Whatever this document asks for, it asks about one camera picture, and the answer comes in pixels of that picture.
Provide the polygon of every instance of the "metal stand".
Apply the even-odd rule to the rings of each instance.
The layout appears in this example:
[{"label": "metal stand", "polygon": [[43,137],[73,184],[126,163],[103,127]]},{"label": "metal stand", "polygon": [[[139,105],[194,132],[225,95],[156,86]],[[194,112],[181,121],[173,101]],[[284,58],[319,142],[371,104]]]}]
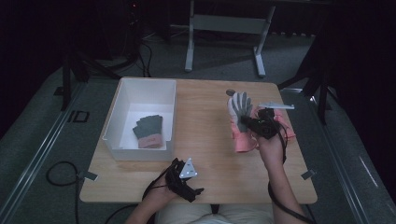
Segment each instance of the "metal stand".
[{"label": "metal stand", "polygon": [[262,62],[262,46],[268,35],[268,29],[276,7],[270,7],[266,19],[235,18],[194,14],[194,0],[190,0],[190,30],[189,45],[187,48],[185,71],[192,71],[192,61],[194,53],[194,30],[222,31],[244,34],[261,35],[260,43],[254,47],[254,56],[257,71],[260,77],[265,77],[264,65]]}]

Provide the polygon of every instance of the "wooden table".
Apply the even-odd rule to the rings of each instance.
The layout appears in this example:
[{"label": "wooden table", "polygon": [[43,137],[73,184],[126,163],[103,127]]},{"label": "wooden table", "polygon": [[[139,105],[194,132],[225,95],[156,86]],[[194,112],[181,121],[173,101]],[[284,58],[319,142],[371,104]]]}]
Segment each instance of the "wooden table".
[{"label": "wooden table", "polygon": [[[228,89],[246,91],[254,105],[283,104],[277,86],[271,83],[177,79],[175,157],[183,161],[192,158],[198,176],[188,184],[193,189],[205,188],[195,203],[270,203],[268,175],[259,151],[233,150]],[[286,110],[283,116],[290,123]],[[312,181],[301,177],[307,168],[297,139],[289,141],[287,157],[284,165],[298,202],[314,203],[317,194]],[[99,177],[84,182],[80,199],[86,203],[139,203],[147,185],[169,165],[163,161],[115,161],[99,138],[89,168]],[[187,203],[182,199],[174,202]]]}]

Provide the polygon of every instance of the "robotic hand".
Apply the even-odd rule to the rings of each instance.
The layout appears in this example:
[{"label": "robotic hand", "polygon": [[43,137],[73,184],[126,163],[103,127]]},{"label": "robotic hand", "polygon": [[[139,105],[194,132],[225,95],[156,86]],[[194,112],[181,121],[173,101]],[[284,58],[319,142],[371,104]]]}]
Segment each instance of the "robotic hand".
[{"label": "robotic hand", "polygon": [[258,119],[253,119],[248,116],[242,116],[241,122],[245,124],[254,133],[270,139],[274,137],[281,127],[280,123],[274,120],[274,109],[264,108],[259,110]]},{"label": "robotic hand", "polygon": [[182,197],[183,199],[192,203],[195,200],[196,195],[200,195],[204,189],[192,189],[190,186],[187,185],[187,181],[190,179],[188,178],[181,178],[180,174],[183,171],[186,162],[180,161],[178,158],[175,158],[172,161],[172,164],[166,168],[157,179],[153,180],[148,187],[146,188],[145,192],[143,193],[143,199],[148,195],[149,191],[154,188],[154,184],[159,180],[163,175],[165,175],[166,185],[160,187],[168,187],[172,190],[175,194]]}]

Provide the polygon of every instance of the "metal rail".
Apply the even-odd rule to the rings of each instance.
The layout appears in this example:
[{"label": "metal rail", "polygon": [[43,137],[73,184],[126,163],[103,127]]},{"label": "metal rail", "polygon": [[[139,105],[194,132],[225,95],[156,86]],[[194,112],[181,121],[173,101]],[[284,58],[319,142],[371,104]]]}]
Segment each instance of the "metal rail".
[{"label": "metal rail", "polygon": [[60,115],[55,120],[54,124],[49,130],[49,133],[43,140],[36,154],[33,156],[32,160],[29,162],[29,164],[22,172],[17,184],[14,186],[13,190],[6,199],[6,202],[1,207],[0,210],[1,224],[8,224],[13,218],[24,196],[26,195],[33,181],[35,180],[35,176],[37,175],[43,162],[49,155],[53,144],[55,143],[59,133],[61,132],[64,124],[67,121],[67,118],[70,116],[74,102],[81,95],[85,87],[86,87],[86,83],[82,83],[82,82],[77,83],[76,88],[73,91],[73,95],[69,106],[64,111],[61,111]]}]

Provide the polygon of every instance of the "white plastic piece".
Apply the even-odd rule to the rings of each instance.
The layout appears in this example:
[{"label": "white plastic piece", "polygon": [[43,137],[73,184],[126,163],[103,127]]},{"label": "white plastic piece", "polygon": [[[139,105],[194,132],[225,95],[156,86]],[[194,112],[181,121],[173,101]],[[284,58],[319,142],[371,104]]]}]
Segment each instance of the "white plastic piece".
[{"label": "white plastic piece", "polygon": [[194,166],[192,165],[191,158],[189,158],[183,166],[181,173],[179,175],[180,178],[191,178],[197,176]]},{"label": "white plastic piece", "polygon": [[274,102],[260,103],[259,106],[273,109],[294,109],[294,105],[282,105]]}]

